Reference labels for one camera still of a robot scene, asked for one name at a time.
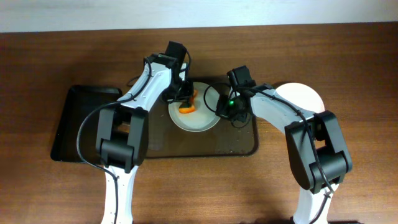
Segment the white bowl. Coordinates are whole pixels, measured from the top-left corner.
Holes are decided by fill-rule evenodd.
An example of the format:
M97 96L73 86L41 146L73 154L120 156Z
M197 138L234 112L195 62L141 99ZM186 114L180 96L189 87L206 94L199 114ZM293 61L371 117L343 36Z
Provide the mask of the white bowl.
M193 87L198 90L198 94L195 97L196 110L192 113L181 114L178 111L181 105L179 102L169 104L169 115L179 128L191 132L206 131L220 120L220 117L210 111L203 101L203 94L208 86L206 83L193 83ZM219 94L213 87L206 92L207 105L213 110L216 110L218 97Z
M309 111L320 113L325 105L319 94L311 87L301 83L287 83L276 88L276 92L286 100Z

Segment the black tray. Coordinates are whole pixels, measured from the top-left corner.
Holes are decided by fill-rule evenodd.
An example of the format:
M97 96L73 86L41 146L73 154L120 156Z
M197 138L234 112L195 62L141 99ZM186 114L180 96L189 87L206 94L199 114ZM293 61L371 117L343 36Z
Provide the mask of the black tray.
M196 79L213 83L213 79ZM222 86L218 91L226 91ZM76 152L78 128L85 117L98 106L116 101L122 96L117 88L75 85L69 89L62 117L55 136L51 158L55 161L81 162ZM90 162L99 164L95 151L98 114L87 122L81 134L80 148ZM250 156L257 151L256 119L242 129L221 119L213 128L190 133L177 127L169 116L167 105L157 100L149 113L149 148L147 159L178 157Z

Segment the wooden table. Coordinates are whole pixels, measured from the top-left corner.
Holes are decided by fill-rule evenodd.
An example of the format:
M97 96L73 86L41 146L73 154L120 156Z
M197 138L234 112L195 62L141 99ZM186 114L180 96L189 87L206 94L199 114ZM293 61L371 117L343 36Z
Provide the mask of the wooden table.
M398 222L398 23L1 34L0 222L99 223L104 174L50 158L73 84L122 88L142 58L186 45L193 76L247 65L258 83L310 85L333 111L354 169L329 220ZM270 223L299 197L284 136L259 120L251 157L145 161L134 223Z

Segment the white plate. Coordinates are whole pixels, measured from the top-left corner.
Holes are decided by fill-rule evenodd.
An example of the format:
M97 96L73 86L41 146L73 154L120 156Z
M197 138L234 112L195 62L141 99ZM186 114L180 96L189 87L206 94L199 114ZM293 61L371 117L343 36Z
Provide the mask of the white plate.
M193 87L198 90L198 94L195 97L196 111L192 113L181 114L178 111L181 103L169 104L169 115L178 127L186 131L200 132L212 128L220 120L220 117L211 112L203 101L203 94L208 86L206 83L193 83ZM206 93L206 102L213 110L216 109L218 97L218 92L213 87L209 88Z

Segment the white wall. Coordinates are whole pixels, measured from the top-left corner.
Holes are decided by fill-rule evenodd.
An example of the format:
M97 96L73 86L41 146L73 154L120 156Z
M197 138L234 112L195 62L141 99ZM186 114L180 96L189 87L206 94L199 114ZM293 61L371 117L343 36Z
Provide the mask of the white wall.
M398 21L398 0L0 0L0 32Z

